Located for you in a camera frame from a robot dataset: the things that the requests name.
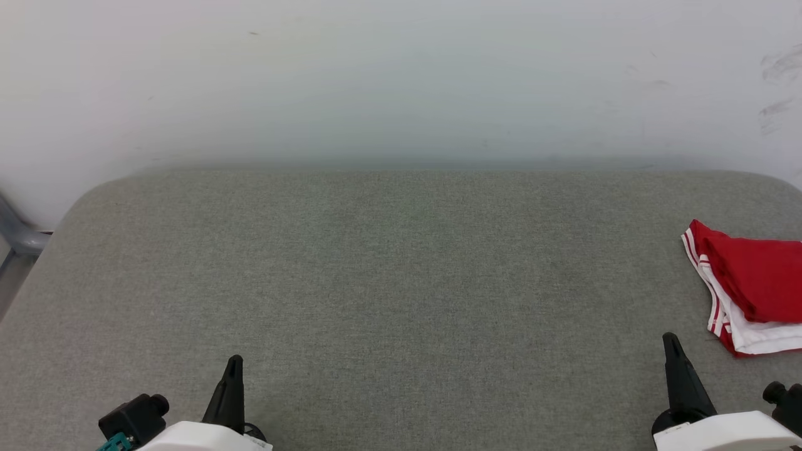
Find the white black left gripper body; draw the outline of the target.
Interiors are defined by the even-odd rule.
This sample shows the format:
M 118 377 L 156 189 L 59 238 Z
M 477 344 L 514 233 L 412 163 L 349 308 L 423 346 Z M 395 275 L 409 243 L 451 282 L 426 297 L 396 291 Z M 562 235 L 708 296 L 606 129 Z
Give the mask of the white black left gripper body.
M 222 425 L 178 422 L 136 451 L 273 451 L 273 446 Z

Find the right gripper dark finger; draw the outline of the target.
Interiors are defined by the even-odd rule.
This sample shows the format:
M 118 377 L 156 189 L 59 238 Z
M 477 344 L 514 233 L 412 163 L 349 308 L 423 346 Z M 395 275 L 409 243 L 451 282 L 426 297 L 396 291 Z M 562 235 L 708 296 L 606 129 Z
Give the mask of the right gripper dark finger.
M 718 414 L 693 363 L 685 354 L 679 337 L 673 332 L 662 336 L 665 352 L 665 383 L 669 408 L 662 413 L 664 422 L 698 422 Z

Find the red and white t-shirt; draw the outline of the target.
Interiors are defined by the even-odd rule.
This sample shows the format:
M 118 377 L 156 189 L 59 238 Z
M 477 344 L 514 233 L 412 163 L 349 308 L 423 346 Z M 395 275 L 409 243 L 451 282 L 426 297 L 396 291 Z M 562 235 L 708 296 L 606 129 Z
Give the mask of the red and white t-shirt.
M 707 330 L 727 351 L 802 351 L 802 242 L 730 237 L 693 220 L 682 243 L 711 294 Z

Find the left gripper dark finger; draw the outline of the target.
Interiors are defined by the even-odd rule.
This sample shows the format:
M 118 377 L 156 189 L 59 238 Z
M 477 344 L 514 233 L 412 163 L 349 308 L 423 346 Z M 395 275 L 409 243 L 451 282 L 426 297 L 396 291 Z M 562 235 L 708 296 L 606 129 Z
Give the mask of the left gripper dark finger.
M 201 419 L 244 434 L 244 382 L 243 358 L 239 355 L 228 359 L 223 375 L 215 388 Z

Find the grey metal frame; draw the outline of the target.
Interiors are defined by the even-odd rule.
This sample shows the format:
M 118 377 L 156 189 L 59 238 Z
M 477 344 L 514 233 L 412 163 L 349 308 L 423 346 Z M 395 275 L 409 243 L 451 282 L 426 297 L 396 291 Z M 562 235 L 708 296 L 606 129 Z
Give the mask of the grey metal frame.
M 0 194 L 0 322 L 51 239 L 23 222 Z

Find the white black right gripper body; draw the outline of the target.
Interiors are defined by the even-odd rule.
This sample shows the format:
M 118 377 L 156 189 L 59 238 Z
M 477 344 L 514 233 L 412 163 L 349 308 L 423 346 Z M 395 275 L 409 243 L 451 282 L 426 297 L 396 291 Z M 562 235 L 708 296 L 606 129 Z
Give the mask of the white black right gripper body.
M 765 413 L 751 411 L 681 423 L 653 434 L 657 451 L 793 451 L 802 437 Z

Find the grey fabric sofa cushion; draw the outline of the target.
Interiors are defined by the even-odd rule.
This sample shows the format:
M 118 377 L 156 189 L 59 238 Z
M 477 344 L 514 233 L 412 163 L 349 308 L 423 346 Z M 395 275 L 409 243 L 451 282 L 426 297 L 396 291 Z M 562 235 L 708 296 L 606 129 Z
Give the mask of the grey fabric sofa cushion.
M 95 451 L 143 393 L 200 420 L 227 360 L 277 451 L 654 451 L 674 332 L 720 413 L 736 359 L 682 233 L 802 239 L 745 172 L 166 172 L 75 203 L 0 320 L 0 451 Z

